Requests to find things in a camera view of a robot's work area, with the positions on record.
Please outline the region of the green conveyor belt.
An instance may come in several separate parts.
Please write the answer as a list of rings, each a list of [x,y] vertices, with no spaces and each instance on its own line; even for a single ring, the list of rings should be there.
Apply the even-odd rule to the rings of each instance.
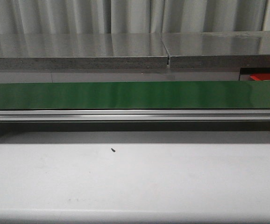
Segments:
[[[0,84],[0,110],[270,109],[270,81]]]

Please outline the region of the red plastic tray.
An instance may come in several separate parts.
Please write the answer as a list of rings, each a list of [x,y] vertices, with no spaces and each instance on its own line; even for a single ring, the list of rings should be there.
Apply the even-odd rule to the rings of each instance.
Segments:
[[[270,73],[256,73],[250,75],[250,78],[254,81],[270,81]]]

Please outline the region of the right grey countertop slab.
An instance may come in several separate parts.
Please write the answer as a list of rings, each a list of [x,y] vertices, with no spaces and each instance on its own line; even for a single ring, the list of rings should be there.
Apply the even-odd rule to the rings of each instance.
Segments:
[[[166,33],[172,69],[270,68],[270,31]]]

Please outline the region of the grey countertop slab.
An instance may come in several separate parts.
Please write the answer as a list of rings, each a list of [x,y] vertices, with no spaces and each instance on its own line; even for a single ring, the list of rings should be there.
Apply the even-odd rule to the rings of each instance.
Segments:
[[[270,68],[270,31],[166,33],[172,69]]]
[[[2,34],[0,70],[165,69],[159,34]]]

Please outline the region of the left grey countertop slab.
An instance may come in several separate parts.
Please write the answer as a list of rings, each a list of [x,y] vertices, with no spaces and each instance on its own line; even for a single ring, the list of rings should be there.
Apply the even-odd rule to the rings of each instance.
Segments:
[[[159,34],[2,34],[0,70],[165,69]]]

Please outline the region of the grey pleated curtain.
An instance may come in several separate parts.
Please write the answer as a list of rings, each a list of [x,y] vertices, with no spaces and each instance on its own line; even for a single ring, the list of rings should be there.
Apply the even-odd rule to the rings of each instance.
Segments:
[[[0,34],[258,31],[265,0],[0,0]]]

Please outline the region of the aluminium conveyor side rail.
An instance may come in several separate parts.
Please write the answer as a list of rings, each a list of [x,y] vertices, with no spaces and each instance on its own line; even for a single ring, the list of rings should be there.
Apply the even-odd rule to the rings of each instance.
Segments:
[[[270,121],[270,109],[0,110],[0,122]]]

